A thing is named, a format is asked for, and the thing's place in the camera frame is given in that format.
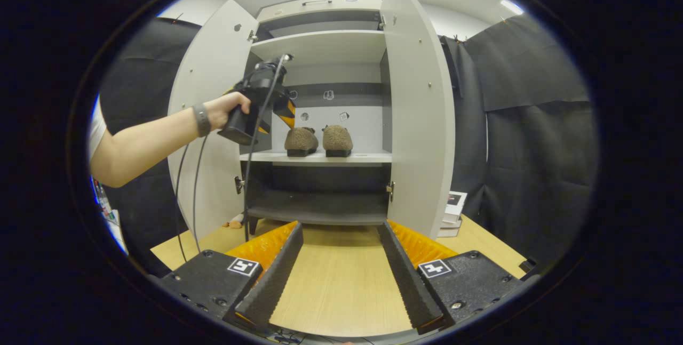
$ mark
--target wire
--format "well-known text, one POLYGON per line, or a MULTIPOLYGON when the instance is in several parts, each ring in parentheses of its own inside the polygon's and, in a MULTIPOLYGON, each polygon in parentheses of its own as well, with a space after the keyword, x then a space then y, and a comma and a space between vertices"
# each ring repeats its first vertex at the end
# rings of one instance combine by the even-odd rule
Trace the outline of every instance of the wire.
POLYGON ((197 254, 202 253, 200 250, 200 241, 197 240, 197 217, 195 216, 195 210, 197 206, 197 178, 200 177, 200 162, 202 162, 202 153, 204 152, 204 144, 207 143, 207 138, 202 141, 202 149, 200 149, 200 157, 197 159, 197 172, 195 173, 195 192, 192 196, 192 233, 195 235, 195 244, 197 244, 197 254))
MULTIPOLYGON (((249 207, 247 206, 247 191, 249 190, 249 172, 251 169, 251 155, 254 153, 254 143, 256 142, 256 134, 259 126, 261 125, 261 118, 263 113, 268 108, 268 102, 271 99, 273 90, 275 89, 275 83, 277 82, 278 75, 280 74, 280 68, 282 68, 282 61, 286 55, 280 56, 280 60, 277 62, 277 67, 275 68, 275 76, 273 76, 273 82, 271 82, 271 88, 268 90, 268 95, 266 95, 266 100, 264 101, 264 106, 258 112, 258 117, 256 117, 256 126, 254 126, 254 133, 251 136, 251 143, 249 144, 249 159, 247 159, 247 170, 244 173, 244 212, 242 212, 242 222, 244 223, 244 242, 249 242, 249 207)), ((273 64, 266 64, 268 67, 272 67, 273 64)))
POLYGON ((325 337, 324 335, 319 335, 319 334, 318 334, 317 337, 325 338, 325 340, 327 340, 327 342, 329 342, 329 343, 334 343, 334 342, 332 342, 329 338, 325 337))
POLYGON ((185 145, 185 150, 182 151, 182 157, 180 158, 180 167, 178 167, 178 177, 176 177, 176 205, 178 206, 178 209, 176 209, 176 218, 174 219, 176 221, 176 233, 178 234, 178 244, 180 244, 180 252, 182 253, 182 259, 187 262, 187 258, 185 258, 185 251, 182 250, 182 241, 180 240, 180 225, 178 225, 178 214, 180 214, 180 204, 178 203, 178 192, 180 192, 180 171, 182 170, 182 163, 185 161, 185 153, 187 153, 187 148, 190 147, 190 144, 185 145))

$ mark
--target cabinet handle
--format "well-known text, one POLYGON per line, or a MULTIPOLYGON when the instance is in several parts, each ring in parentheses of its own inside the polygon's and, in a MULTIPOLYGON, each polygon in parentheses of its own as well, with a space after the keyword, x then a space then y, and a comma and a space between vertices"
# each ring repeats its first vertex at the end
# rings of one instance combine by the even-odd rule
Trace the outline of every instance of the cabinet handle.
POLYGON ((391 181, 386 185, 386 192, 388 192, 388 198, 390 199, 391 202, 393 202, 393 190, 396 187, 396 183, 391 181))
MULTIPOLYGON (((327 2, 327 3, 332 3, 332 0, 313 0, 312 2, 327 2)), ((304 2, 304 3, 301 3, 301 6, 306 6, 307 3, 312 3, 312 2, 304 2)))

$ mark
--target open cabinet door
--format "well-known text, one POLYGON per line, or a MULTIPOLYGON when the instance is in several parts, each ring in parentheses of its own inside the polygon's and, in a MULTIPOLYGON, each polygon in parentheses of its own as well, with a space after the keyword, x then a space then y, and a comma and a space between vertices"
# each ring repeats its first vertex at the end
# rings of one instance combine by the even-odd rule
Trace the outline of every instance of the open cabinet door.
POLYGON ((436 238, 455 153, 453 92, 446 57, 417 0, 383 0, 391 78, 393 200, 388 218, 436 238))
MULTIPOLYGON (((183 57, 169 99, 169 114, 215 99, 244 76, 251 42, 258 22, 233 0, 220 7, 190 43, 183 57)), ((235 189, 235 176, 242 177, 239 146, 218 136, 208 135, 197 180, 193 220, 193 193, 197 159, 203 139, 190 144, 180 175, 178 199, 190 231, 202 239, 242 212, 243 195, 235 189)), ((168 158, 175 190, 183 148, 168 158)))

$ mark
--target hand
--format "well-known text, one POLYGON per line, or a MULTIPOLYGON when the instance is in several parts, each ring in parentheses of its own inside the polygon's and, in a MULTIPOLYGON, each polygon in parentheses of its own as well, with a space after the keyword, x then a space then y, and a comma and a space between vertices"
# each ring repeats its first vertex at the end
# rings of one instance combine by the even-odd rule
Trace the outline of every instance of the hand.
POLYGON ((241 105, 242 112, 244 114, 249 114, 249 105, 251 105, 251 100, 247 99, 241 93, 229 93, 227 95, 222 95, 215 100, 210 100, 205 102, 204 106, 207 107, 207 112, 209 116, 209 122, 211 123, 212 131, 214 129, 222 129, 227 123, 227 114, 229 114, 234 107, 241 105))

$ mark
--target brown shoe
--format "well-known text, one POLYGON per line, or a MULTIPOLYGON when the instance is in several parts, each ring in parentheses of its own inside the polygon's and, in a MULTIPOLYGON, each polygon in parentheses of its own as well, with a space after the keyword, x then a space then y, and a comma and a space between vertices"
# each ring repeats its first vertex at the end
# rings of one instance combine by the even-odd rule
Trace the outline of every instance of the brown shoe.
POLYGON ((326 126, 322 130, 322 147, 327 157, 348 157, 353 149, 351 135, 340 125, 326 126))
POLYGON ((287 132, 285 149, 290 157, 305 157, 317 150, 317 138, 313 128, 294 128, 287 132))

